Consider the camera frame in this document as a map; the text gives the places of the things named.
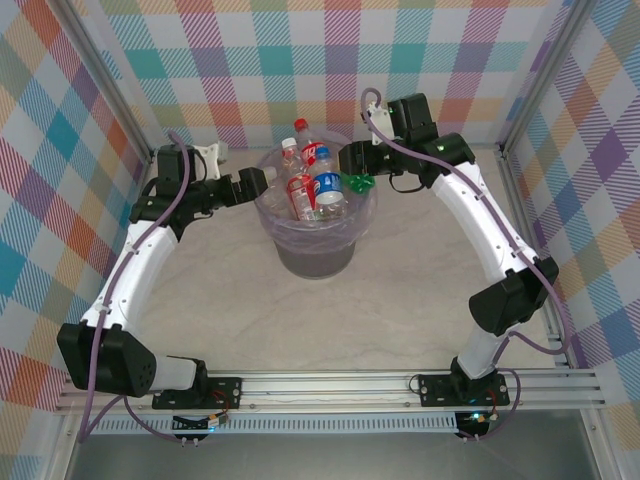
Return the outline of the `green Sprite plastic bottle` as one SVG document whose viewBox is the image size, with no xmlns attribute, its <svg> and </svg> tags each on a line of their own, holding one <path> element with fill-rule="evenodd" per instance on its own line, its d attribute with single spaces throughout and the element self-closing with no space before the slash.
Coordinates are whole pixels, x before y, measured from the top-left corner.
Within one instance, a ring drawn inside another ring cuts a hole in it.
<svg viewBox="0 0 640 480">
<path fill-rule="evenodd" d="M 341 175 L 344 186 L 357 195 L 367 194 L 375 187 L 375 179 L 369 174 Z"/>
</svg>

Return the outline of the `clear cola bottle red label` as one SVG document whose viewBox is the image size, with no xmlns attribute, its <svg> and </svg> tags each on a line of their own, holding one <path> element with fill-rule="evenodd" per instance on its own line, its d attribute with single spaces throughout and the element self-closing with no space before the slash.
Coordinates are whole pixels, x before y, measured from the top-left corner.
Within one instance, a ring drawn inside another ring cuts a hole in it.
<svg viewBox="0 0 640 480">
<path fill-rule="evenodd" d="M 325 145 L 320 135 L 314 132 L 304 118 L 298 118 L 294 122 L 297 145 L 300 156 L 306 168 L 311 167 L 316 161 L 316 150 Z"/>
</svg>

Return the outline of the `left black connector board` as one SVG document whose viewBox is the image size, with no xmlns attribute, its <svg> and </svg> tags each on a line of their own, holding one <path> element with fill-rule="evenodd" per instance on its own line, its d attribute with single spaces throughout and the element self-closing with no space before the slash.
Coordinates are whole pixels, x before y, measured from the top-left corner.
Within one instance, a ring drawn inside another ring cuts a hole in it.
<svg viewBox="0 0 640 480">
<path fill-rule="evenodd" d="M 182 446 L 198 446 L 209 434 L 216 432 L 228 421 L 229 415 L 226 412 L 214 413 L 199 419 L 173 416 L 171 430 Z"/>
</svg>

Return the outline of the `black connector board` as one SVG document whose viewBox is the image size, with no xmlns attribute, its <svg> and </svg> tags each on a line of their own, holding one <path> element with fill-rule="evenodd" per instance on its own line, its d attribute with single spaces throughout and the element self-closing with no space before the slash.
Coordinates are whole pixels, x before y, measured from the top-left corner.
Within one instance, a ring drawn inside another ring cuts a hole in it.
<svg viewBox="0 0 640 480">
<path fill-rule="evenodd" d="M 198 446 L 209 434 L 216 432 L 228 421 L 229 415 L 226 412 L 214 413 L 199 419 L 173 416 L 171 430 L 182 446 Z"/>
<path fill-rule="evenodd" d="M 492 438 L 498 431 L 498 412 L 457 412 L 455 435 L 465 442 L 479 442 Z"/>
</svg>

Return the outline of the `right black connector board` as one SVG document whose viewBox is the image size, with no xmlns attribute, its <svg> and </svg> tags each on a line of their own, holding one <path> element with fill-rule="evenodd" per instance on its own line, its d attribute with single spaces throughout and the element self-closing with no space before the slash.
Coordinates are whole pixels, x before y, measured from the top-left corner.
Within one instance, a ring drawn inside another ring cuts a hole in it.
<svg viewBox="0 0 640 480">
<path fill-rule="evenodd" d="M 498 412 L 457 412 L 455 435 L 465 442 L 479 442 L 492 438 L 498 431 Z"/>
</svg>

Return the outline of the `aluminium frame post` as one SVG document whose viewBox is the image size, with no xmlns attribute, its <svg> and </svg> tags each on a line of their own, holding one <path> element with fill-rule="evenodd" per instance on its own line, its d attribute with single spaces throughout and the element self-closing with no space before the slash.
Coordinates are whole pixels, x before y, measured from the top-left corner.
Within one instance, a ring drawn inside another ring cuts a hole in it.
<svg viewBox="0 0 640 480">
<path fill-rule="evenodd" d="M 138 126 L 136 119 L 121 94 L 100 51 L 87 32 L 81 17 L 75 11 L 71 0 L 48 0 L 60 24 L 69 35 L 86 68 L 100 92 L 112 108 L 126 136 L 133 144 L 138 156 L 147 164 L 152 163 L 151 149 Z"/>
<path fill-rule="evenodd" d="M 533 77 L 531 86 L 521 102 L 504 134 L 500 135 L 497 145 L 502 153 L 509 153 L 524 135 L 535 110 L 563 66 L 571 47 L 576 42 L 585 22 L 589 19 L 598 0 L 574 0 L 567 15 L 557 29 L 554 41 L 547 48 L 539 62 L 539 70 Z"/>
</svg>

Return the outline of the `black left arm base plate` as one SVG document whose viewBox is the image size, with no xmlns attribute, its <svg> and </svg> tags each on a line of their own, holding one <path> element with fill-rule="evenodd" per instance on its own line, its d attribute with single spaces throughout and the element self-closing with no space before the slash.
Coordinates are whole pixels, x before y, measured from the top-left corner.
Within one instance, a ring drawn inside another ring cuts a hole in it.
<svg viewBox="0 0 640 480">
<path fill-rule="evenodd" d="M 240 377 L 196 378 L 186 390 L 163 390 L 152 399 L 154 410 L 237 410 L 242 394 Z"/>
</svg>

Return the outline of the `aluminium mounting rail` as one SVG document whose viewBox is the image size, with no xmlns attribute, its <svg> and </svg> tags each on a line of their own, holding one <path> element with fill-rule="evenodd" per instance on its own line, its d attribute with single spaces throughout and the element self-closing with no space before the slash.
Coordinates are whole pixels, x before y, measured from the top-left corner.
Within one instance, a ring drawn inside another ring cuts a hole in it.
<svg viewBox="0 0 640 480">
<path fill-rule="evenodd" d="M 240 406 L 233 414 L 312 414 L 419 412 L 418 376 L 438 370 L 212 371 L 214 377 L 240 377 Z M 510 404 L 522 410 L 600 409 L 603 389 L 591 370 L 518 369 L 503 371 Z M 470 411 L 474 407 L 430 407 Z"/>
</svg>

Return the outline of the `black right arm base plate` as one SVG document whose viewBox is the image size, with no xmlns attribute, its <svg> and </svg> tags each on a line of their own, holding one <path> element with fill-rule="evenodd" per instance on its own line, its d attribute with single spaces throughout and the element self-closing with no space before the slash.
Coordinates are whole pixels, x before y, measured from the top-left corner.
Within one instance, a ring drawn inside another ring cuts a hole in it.
<svg viewBox="0 0 640 480">
<path fill-rule="evenodd" d="M 422 407 L 502 407 L 510 404 L 505 377 L 493 372 L 469 380 L 460 374 L 419 375 Z"/>
</svg>

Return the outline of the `aluminium frame leg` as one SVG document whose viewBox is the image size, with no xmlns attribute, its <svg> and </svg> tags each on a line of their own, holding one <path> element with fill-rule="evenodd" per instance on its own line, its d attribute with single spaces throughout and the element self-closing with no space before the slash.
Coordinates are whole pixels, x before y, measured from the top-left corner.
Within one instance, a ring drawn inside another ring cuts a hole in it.
<svg viewBox="0 0 640 480">
<path fill-rule="evenodd" d="M 616 480 L 615 463 L 612 461 L 611 449 L 599 411 L 581 409 L 580 414 L 600 479 Z"/>
<path fill-rule="evenodd" d="M 81 419 L 67 414 L 57 420 L 53 447 L 44 480 L 65 480 L 74 455 Z"/>
</svg>

